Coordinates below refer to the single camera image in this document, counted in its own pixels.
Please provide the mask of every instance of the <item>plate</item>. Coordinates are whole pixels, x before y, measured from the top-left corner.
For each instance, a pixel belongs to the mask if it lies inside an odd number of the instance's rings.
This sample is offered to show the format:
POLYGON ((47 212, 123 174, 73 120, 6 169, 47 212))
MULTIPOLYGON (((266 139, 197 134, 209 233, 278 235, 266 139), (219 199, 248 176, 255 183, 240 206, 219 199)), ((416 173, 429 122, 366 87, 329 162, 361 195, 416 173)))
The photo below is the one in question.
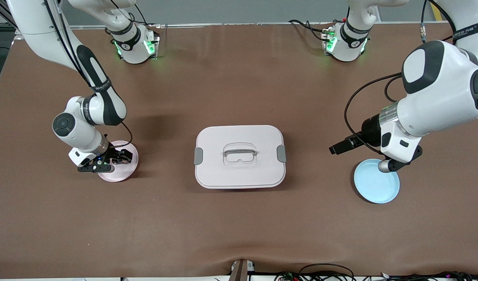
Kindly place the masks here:
MULTIPOLYGON (((111 144, 113 146, 119 146, 122 144, 128 143, 124 140, 115 140, 111 144)), ((133 154, 132 163, 129 164, 112 164, 114 166, 114 171, 111 173, 98 173, 99 177, 105 181, 110 183, 117 183, 122 180, 126 180, 129 176, 133 174, 135 169, 137 169, 137 165, 139 163, 139 153, 133 144, 129 144, 127 146, 122 146, 120 148, 116 148, 117 151, 121 151, 122 149, 126 149, 133 154)))
POLYGON ((388 203, 398 194, 400 180, 396 172, 383 173, 378 169, 379 159, 367 159, 357 166, 353 180, 358 192, 372 203, 388 203))

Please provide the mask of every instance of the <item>pink plate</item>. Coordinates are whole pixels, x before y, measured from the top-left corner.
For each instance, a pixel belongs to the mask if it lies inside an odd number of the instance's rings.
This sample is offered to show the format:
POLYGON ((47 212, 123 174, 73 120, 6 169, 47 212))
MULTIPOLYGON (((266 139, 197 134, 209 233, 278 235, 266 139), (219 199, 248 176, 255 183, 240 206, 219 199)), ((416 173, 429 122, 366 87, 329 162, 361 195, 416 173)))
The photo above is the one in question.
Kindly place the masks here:
MULTIPOLYGON (((115 140, 111 144, 113 146, 119 146, 122 144, 128 143, 125 140, 115 140)), ((135 169, 137 169, 137 164, 139 163, 139 153, 133 144, 129 144, 128 146, 123 146, 121 148, 116 148, 117 151, 121 151, 122 149, 126 149, 133 154, 132 163, 130 164, 112 164, 114 166, 114 171, 111 173, 99 173, 99 177, 105 181, 109 181, 111 183, 117 183, 122 180, 126 180, 129 176, 133 174, 135 169)))

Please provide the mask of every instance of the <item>container lid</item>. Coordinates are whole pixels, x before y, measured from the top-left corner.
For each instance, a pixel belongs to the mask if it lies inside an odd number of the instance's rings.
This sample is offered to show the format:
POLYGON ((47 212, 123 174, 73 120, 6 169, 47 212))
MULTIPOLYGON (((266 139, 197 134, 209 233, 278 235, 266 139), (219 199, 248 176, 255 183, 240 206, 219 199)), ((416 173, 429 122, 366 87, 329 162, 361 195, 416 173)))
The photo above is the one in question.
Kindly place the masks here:
POLYGON ((208 189, 275 187, 285 176, 282 133, 274 126, 214 126, 196 141, 196 180, 208 189))
POLYGON ((388 203, 398 194, 400 180, 396 172, 383 173, 378 169, 381 160, 367 159, 357 166, 353 180, 358 192, 373 203, 388 203))

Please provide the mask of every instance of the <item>table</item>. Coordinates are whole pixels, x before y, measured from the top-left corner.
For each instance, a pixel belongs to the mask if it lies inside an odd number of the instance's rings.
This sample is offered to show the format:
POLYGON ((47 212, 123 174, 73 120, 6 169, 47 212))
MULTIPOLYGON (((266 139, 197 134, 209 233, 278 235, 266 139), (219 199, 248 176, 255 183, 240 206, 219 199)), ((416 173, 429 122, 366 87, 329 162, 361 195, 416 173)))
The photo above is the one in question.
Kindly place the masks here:
MULTIPOLYGON (((257 271, 331 262, 356 274, 478 273, 478 121, 424 137, 424 154, 399 171, 391 203, 357 196, 352 173, 376 158, 335 156, 349 135, 343 109, 375 78, 400 71, 419 25, 376 25, 355 62, 325 57, 310 30, 228 25, 161 32, 159 58, 116 57, 103 30, 77 30, 128 107, 140 153, 133 178, 78 173, 51 122, 79 75, 16 41, 0 78, 0 278, 204 276, 238 258, 257 271), (270 124, 287 147, 287 176, 265 190, 206 190, 194 178, 196 136, 208 126, 270 124)), ((428 39, 449 34, 428 25, 428 39)), ((357 96, 349 119, 389 105, 384 83, 357 96)), ((400 83, 393 98, 405 95, 400 83)), ((122 126, 100 126, 110 140, 122 126)))

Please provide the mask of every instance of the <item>yellow stripe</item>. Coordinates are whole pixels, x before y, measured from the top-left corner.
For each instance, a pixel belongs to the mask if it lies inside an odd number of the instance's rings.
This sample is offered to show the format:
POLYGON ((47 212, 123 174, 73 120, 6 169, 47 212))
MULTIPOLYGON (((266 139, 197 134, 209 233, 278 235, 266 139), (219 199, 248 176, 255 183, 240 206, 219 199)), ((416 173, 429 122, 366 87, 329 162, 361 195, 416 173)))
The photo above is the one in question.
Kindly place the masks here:
POLYGON ((437 21, 443 21, 442 19, 442 14, 440 14, 440 11, 435 7, 433 4, 431 4, 431 9, 433 10, 433 14, 435 15, 435 20, 437 21))

